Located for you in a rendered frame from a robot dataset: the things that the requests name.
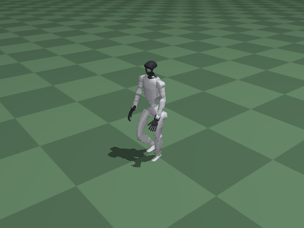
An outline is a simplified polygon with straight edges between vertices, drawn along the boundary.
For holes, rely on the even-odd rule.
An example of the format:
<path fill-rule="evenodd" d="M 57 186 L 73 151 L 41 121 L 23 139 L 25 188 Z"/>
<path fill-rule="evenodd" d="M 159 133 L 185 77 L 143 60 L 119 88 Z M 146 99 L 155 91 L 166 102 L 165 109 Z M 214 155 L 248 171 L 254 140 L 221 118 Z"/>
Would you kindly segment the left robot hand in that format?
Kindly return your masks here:
<path fill-rule="evenodd" d="M 156 115 L 155 115 L 155 117 L 156 117 Z M 148 126 L 151 124 L 152 128 L 153 128 L 153 127 L 155 128 L 155 130 L 154 130 L 154 128 L 153 128 L 154 131 L 156 131 L 156 128 L 157 128 L 157 125 L 158 125 L 158 121 L 159 121 L 159 120 L 156 119 L 155 117 L 154 117 L 154 120 L 148 124 Z M 160 118 L 159 118 L 159 119 L 160 119 Z M 149 129 L 151 128 L 151 126 L 149 127 Z M 152 128 L 151 128 L 151 130 L 152 130 Z M 151 130 L 150 130 L 150 131 L 151 131 Z M 153 131 L 153 130 L 152 130 L 152 131 Z"/>

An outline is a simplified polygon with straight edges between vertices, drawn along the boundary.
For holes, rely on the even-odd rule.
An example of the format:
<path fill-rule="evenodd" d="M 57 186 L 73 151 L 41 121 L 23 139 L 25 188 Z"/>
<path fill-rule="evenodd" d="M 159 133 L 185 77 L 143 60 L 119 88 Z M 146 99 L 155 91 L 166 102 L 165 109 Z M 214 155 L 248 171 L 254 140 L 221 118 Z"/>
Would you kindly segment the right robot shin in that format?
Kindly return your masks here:
<path fill-rule="evenodd" d="M 139 140 L 139 139 L 137 139 L 137 140 Z M 148 137 L 147 135 L 145 135 L 145 138 L 144 138 L 143 140 L 139 140 L 139 141 L 154 146 L 154 142 L 153 142 L 153 141 L 150 139 L 150 137 Z"/>

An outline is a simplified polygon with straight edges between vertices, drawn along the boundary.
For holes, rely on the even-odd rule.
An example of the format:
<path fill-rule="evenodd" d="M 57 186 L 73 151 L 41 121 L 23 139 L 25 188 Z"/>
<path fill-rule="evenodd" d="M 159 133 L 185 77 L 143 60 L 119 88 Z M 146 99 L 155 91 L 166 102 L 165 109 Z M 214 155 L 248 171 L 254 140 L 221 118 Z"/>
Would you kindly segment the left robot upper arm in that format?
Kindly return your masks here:
<path fill-rule="evenodd" d="M 157 88 L 159 89 L 159 94 L 161 98 L 159 99 L 159 102 L 161 99 L 165 100 L 166 103 L 166 95 L 165 95 L 165 83 L 161 80 L 156 81 Z"/>

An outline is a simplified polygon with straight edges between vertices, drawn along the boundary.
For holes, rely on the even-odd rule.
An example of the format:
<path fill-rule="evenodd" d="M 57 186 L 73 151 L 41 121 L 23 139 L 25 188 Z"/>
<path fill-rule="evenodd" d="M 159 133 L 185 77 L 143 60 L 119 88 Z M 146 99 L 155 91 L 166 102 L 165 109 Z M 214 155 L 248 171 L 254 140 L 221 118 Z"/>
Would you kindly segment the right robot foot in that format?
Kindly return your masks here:
<path fill-rule="evenodd" d="M 146 151 L 147 152 L 151 152 L 155 149 L 155 146 L 151 145 Z"/>

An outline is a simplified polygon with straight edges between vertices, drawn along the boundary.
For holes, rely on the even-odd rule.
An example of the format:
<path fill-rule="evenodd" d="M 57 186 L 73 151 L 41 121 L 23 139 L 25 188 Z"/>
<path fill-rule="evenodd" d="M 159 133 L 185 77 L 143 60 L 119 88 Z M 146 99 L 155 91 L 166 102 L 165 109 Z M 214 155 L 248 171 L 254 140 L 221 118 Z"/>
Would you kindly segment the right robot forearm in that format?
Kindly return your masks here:
<path fill-rule="evenodd" d="M 137 93 L 137 90 L 136 90 L 136 93 Z M 134 101 L 133 101 L 132 108 L 133 108 L 134 105 L 135 105 L 136 108 L 137 108 L 137 105 L 138 105 L 138 102 L 139 102 L 139 99 L 140 99 L 140 96 L 137 95 L 136 93 L 135 93 L 135 98 L 134 98 Z"/>

